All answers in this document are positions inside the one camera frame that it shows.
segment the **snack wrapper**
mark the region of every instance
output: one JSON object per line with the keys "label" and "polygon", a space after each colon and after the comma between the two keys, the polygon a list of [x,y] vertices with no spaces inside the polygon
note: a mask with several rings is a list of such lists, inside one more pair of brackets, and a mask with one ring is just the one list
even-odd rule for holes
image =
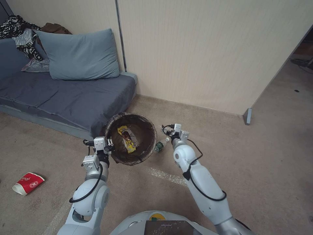
{"label": "snack wrapper", "polygon": [[123,138],[127,153],[135,151],[137,147],[137,139],[133,132],[127,126],[121,126],[117,129],[117,131]]}

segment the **beige wall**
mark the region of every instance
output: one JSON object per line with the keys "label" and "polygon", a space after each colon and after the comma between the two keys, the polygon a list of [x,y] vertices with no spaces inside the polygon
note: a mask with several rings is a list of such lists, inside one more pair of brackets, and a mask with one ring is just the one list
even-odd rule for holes
{"label": "beige wall", "polygon": [[138,93],[243,114],[313,24],[312,0],[119,0]]}
{"label": "beige wall", "polygon": [[115,37],[120,69],[124,70],[122,47],[114,0],[7,0],[14,14],[44,26],[57,23],[73,34],[111,28]]}

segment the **logo on cup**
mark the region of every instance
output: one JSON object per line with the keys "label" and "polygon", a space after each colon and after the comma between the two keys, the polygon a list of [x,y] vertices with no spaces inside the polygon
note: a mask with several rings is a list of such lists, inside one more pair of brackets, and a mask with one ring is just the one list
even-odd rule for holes
{"label": "logo on cup", "polygon": [[38,184],[39,184],[38,181],[35,181],[35,182],[30,183],[29,186],[31,188],[35,188],[35,187],[37,187]]}

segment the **crumpled cup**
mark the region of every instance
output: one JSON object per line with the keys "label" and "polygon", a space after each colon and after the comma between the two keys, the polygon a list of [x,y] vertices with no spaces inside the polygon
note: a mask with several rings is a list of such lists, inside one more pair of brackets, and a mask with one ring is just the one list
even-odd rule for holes
{"label": "crumpled cup", "polygon": [[25,196],[38,187],[43,181],[45,181],[45,179],[41,176],[28,172],[15,185],[13,185],[12,189]]}

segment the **brown cloth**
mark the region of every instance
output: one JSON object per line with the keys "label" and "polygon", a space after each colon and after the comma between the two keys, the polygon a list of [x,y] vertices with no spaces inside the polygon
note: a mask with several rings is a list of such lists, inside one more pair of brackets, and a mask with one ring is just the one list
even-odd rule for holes
{"label": "brown cloth", "polygon": [[[46,33],[72,34],[69,30],[64,28],[62,25],[52,24],[52,23],[46,23],[45,26],[41,27],[41,31],[46,32]],[[45,50],[39,38],[37,38],[37,43],[41,46],[43,50]]]}

